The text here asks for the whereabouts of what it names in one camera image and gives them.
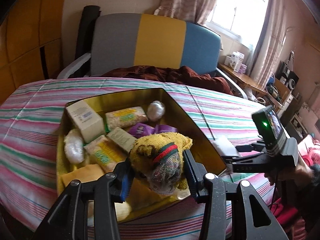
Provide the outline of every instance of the open tin box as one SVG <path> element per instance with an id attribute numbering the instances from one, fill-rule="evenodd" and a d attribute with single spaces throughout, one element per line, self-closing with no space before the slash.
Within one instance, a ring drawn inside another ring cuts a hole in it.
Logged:
<path id="1" fill-rule="evenodd" d="M 219 175 L 226 168 L 224 161 L 220 158 L 219 154 L 204 133 L 188 116 L 188 114 L 162 88 L 121 91 L 90 97 L 83 100 L 103 118 L 105 123 L 105 113 L 136 106 L 141 106 L 144 111 L 147 112 L 148 105 L 155 100 L 159 100 L 165 105 L 165 114 L 158 122 L 147 122 L 147 124 L 153 127 L 156 124 L 167 124 L 176 127 L 179 133 L 190 137 L 193 140 L 193 145 L 190 150 L 194 159 L 196 162 L 203 163 L 208 172 Z M 67 103 L 66 107 L 77 101 Z M 56 174 L 58 195 L 60 195 L 65 189 L 61 175 L 84 166 L 83 163 L 78 165 L 70 164 L 64 153 L 63 139 L 72 128 L 74 128 L 73 123 L 69 118 L 66 109 L 64 109 L 57 144 Z M 131 220 L 159 209 L 163 209 L 178 200 L 176 196 L 158 195 L 157 193 L 150 191 L 146 186 L 142 184 L 140 184 L 140 186 L 141 190 L 134 193 L 131 191 L 128 199 L 130 199 L 132 194 L 139 196 L 144 195 L 142 199 L 153 199 L 154 203 L 149 206 L 130 203 L 132 211 L 125 220 Z"/>

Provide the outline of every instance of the barcode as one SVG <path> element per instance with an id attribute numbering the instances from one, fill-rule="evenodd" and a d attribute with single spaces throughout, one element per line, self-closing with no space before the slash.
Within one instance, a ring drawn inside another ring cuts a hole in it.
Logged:
<path id="1" fill-rule="evenodd" d="M 91 112 L 91 111 L 90 111 L 90 112 L 85 113 L 85 114 L 83 115 L 83 117 L 84 117 L 84 118 L 86 118 L 86 117 L 88 117 L 90 114 L 92 114 L 92 112 Z"/>

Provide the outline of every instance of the yellow towel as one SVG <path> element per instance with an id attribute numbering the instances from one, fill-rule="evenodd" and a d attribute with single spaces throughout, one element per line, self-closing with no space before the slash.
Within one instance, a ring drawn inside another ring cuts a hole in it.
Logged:
<path id="1" fill-rule="evenodd" d="M 182 151 L 190 149 L 192 139 L 179 133 L 161 133 L 139 138 L 129 158 L 140 180 L 159 194 L 186 189 Z"/>

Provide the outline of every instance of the yellow soap package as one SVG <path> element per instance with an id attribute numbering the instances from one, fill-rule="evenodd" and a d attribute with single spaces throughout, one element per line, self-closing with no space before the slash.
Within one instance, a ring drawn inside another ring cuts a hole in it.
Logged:
<path id="1" fill-rule="evenodd" d="M 122 150 L 104 135 L 99 136 L 84 148 L 106 173 L 112 172 L 119 162 L 127 158 Z"/>
<path id="2" fill-rule="evenodd" d="M 107 125 L 110 130 L 116 127 L 129 127 L 138 122 L 147 122 L 148 117 L 142 107 L 131 107 L 119 111 L 106 113 Z"/>

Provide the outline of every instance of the window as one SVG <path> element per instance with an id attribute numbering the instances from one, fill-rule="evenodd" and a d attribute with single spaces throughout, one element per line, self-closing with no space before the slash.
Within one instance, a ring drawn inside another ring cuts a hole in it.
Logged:
<path id="1" fill-rule="evenodd" d="M 206 25 L 254 49 L 267 6 L 268 0 L 217 0 Z"/>

